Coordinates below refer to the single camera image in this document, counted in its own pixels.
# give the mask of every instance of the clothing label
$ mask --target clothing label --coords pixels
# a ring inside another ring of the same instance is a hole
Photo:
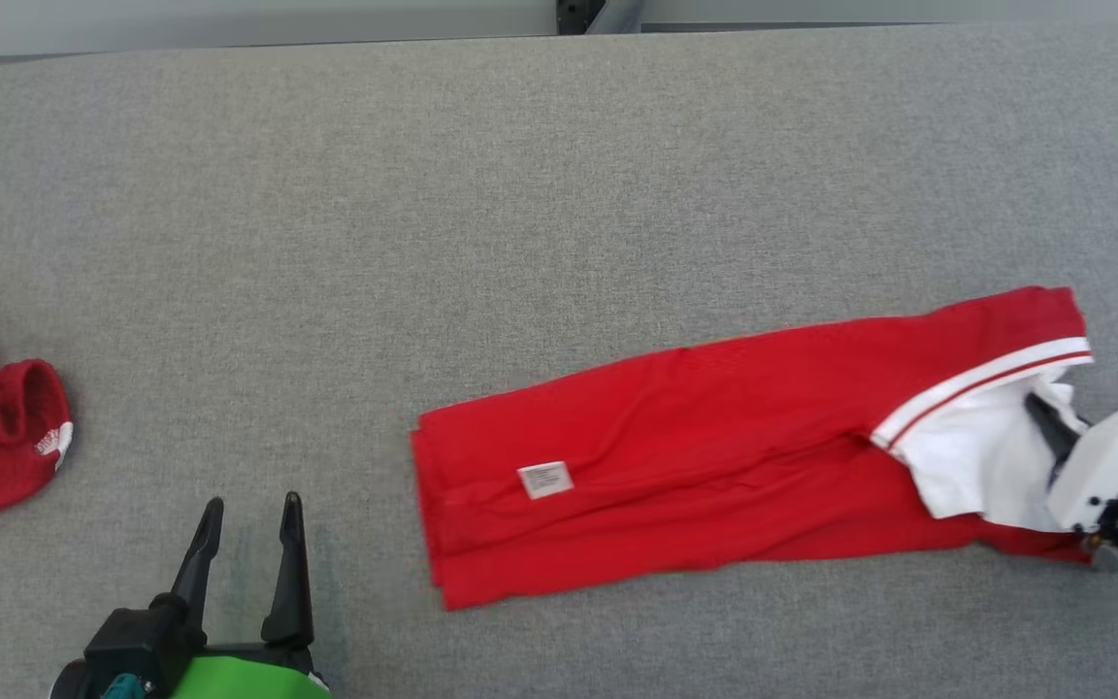
[[[524,491],[532,500],[571,490],[568,464],[562,463],[562,461],[550,461],[547,464],[515,469],[515,473],[520,474],[520,481],[524,483]]]

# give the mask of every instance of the white fabric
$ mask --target white fabric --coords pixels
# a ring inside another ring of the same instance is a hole
[[[1092,361],[1065,357],[1081,347],[1088,350],[1083,338],[1050,342],[963,372],[898,408],[874,432],[874,442],[909,467],[932,517],[979,512],[1003,526],[1064,531],[1046,509],[1055,455],[1025,397],[1038,394],[1083,433],[1070,406],[1072,386],[1055,382],[1065,367]],[[1055,361],[1039,363],[1039,357]]]

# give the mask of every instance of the gray fabric surface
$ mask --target gray fabric surface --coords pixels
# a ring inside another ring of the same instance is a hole
[[[408,428],[644,350],[1074,284],[1118,407],[1118,27],[210,49],[0,68],[0,363],[76,442],[0,514],[0,696],[305,495],[338,696],[1118,696],[1118,570],[746,563],[445,614]]]

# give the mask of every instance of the green robot part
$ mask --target green robot part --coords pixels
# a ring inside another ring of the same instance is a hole
[[[49,699],[329,699],[313,669],[313,610],[301,497],[288,492],[278,539],[283,560],[260,643],[208,645],[201,629],[210,563],[222,530],[215,497],[169,593],[146,610],[115,610],[63,669]]]

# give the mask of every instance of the white stripe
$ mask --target white stripe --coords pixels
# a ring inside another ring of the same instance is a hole
[[[923,415],[929,408],[936,407],[938,404],[948,402],[954,395],[961,393],[961,390],[967,390],[969,386],[975,386],[980,384],[980,381],[989,379],[991,377],[1003,375],[1003,372],[1012,371],[1013,368],[1022,367],[1033,362],[1041,362],[1043,359],[1052,357],[1061,357],[1063,355],[1072,355],[1074,352],[1088,352],[1090,350],[1090,341],[1086,340],[1083,337],[1064,337],[1063,340],[1052,340],[1051,342],[1043,342],[1042,344],[1034,344],[1033,347],[1026,347],[1025,349],[1017,349],[1016,352],[1011,355],[1003,355],[998,359],[993,359],[993,361],[986,362],[979,367],[972,368],[972,370],[960,372],[960,375],[950,377],[945,380],[944,384],[939,384],[923,390],[922,393],[915,395],[912,399],[904,403],[903,406],[896,408],[890,416],[887,417],[873,431],[873,442],[879,446],[887,447],[900,436],[901,431],[909,426],[910,423],[917,419],[917,417]],[[1073,365],[1088,365],[1095,361],[1092,357],[1069,357],[1065,359],[1059,359],[1055,362],[1048,362],[1045,365],[1039,365],[1036,367],[1030,367],[1027,370],[1021,370],[1015,372],[1008,372],[1008,375],[1002,378],[986,381],[985,385],[978,386],[977,388],[994,388],[994,386],[1002,386],[1005,384],[1011,384],[1011,381],[1021,378],[1021,375],[1033,375],[1034,372],[1053,370],[1057,367],[1071,367]]]

